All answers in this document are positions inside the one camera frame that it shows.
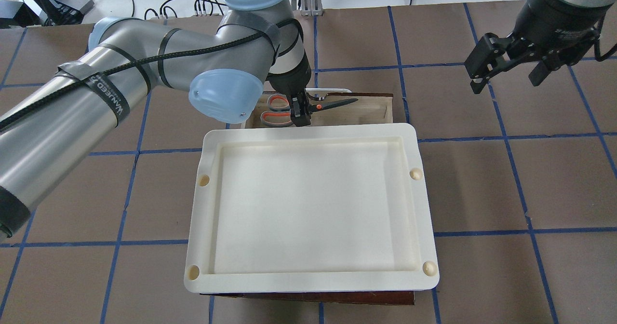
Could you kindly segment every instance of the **brown floor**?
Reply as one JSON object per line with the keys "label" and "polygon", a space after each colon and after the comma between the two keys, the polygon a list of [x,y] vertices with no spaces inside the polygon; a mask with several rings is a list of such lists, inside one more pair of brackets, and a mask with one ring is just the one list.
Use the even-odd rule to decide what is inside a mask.
{"label": "brown floor", "polygon": [[[157,87],[0,245],[1,321],[614,323],[617,60],[564,67],[535,89],[522,65],[473,95],[461,62],[477,36],[507,35],[521,6],[326,10],[315,32],[300,19],[315,85],[392,93],[395,121],[421,138],[441,281],[415,306],[188,293],[200,146],[226,125]],[[214,33],[219,21],[167,25]],[[91,28],[0,30],[0,113],[79,58]],[[616,10],[603,38],[617,39]]]}

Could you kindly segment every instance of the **black strap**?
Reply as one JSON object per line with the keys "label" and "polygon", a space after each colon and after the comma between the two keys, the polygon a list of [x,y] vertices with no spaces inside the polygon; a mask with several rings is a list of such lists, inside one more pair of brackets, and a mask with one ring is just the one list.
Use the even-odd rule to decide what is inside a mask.
{"label": "black strap", "polygon": [[28,207],[0,186],[0,231],[4,232],[7,237],[12,237],[29,218]]}
{"label": "black strap", "polygon": [[58,66],[61,71],[73,76],[86,84],[95,94],[109,106],[116,117],[118,126],[131,111],[128,101],[107,76],[97,72],[93,67],[82,62],[68,62]]}
{"label": "black strap", "polygon": [[[116,53],[124,56],[126,58],[126,60],[128,60],[129,62],[136,62],[137,59],[134,58],[131,54],[129,54],[126,50],[116,47],[113,44],[109,44],[109,43],[101,43],[99,45],[99,47],[104,47],[107,49],[111,49],[113,51],[115,51]],[[139,71],[139,73],[141,73],[141,76],[144,78],[144,81],[146,82],[146,87],[148,87],[148,94],[150,93],[150,91],[152,91],[152,83],[150,83],[150,77],[148,77],[148,74],[146,73],[146,70],[144,69],[144,67],[142,65],[137,65],[135,67],[137,69],[137,71]]]}
{"label": "black strap", "polygon": [[[163,40],[161,41],[161,45],[159,46],[159,53],[158,55],[161,54],[165,54],[165,48],[167,48],[167,43],[169,43],[169,40],[172,38],[172,36],[178,32],[180,29],[176,28],[176,29],[171,29],[169,30],[169,32],[167,32],[167,34],[165,34],[165,37],[163,38]],[[159,77],[161,78],[161,82],[163,82],[163,84],[167,85],[167,87],[170,88],[174,88],[171,85],[169,85],[169,82],[167,81],[167,77],[165,77],[165,67],[163,65],[163,60],[159,60],[157,62],[157,66],[159,68]]]}

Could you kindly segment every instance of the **white tray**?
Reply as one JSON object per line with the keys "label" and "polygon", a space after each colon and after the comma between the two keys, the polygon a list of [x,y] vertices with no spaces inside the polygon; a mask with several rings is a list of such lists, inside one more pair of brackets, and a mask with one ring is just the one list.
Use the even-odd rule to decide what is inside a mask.
{"label": "white tray", "polygon": [[409,124],[216,130],[203,139],[189,291],[423,290],[438,281]]}

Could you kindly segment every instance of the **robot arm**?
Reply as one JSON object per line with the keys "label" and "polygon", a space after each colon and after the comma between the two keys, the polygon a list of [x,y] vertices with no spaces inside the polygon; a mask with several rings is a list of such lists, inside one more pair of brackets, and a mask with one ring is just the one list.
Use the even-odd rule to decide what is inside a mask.
{"label": "robot arm", "polygon": [[[601,23],[615,1],[527,0],[507,38],[484,34],[465,60],[474,93],[479,94],[496,74],[520,63],[538,62],[529,74],[533,86],[538,86],[562,65],[577,64],[593,45],[599,52]],[[596,59],[610,55],[597,53]]]}
{"label": "robot arm", "polygon": [[134,18],[106,18],[90,51],[60,65],[47,84],[0,117],[0,240],[155,85],[189,92],[191,104],[222,122],[243,122],[265,80],[287,95],[295,124],[310,124],[311,77],[302,29],[288,0],[225,0],[215,36]]}

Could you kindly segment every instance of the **blue tape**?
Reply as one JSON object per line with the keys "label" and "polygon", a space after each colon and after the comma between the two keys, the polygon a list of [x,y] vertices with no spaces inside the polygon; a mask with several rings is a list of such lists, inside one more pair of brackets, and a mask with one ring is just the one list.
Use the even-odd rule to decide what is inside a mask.
{"label": "blue tape", "polygon": [[399,49],[399,39],[396,36],[396,27],[394,25],[394,16],[392,15],[392,7],[388,6],[388,17],[390,17],[390,27],[392,28],[392,37],[394,38],[394,49],[396,50],[396,62],[399,69],[399,79],[401,80],[401,94],[403,95],[403,108],[405,109],[405,120],[409,124],[411,118],[409,115],[409,106],[407,105],[407,91],[405,90],[405,77],[403,76],[403,67],[401,62],[401,51]]}

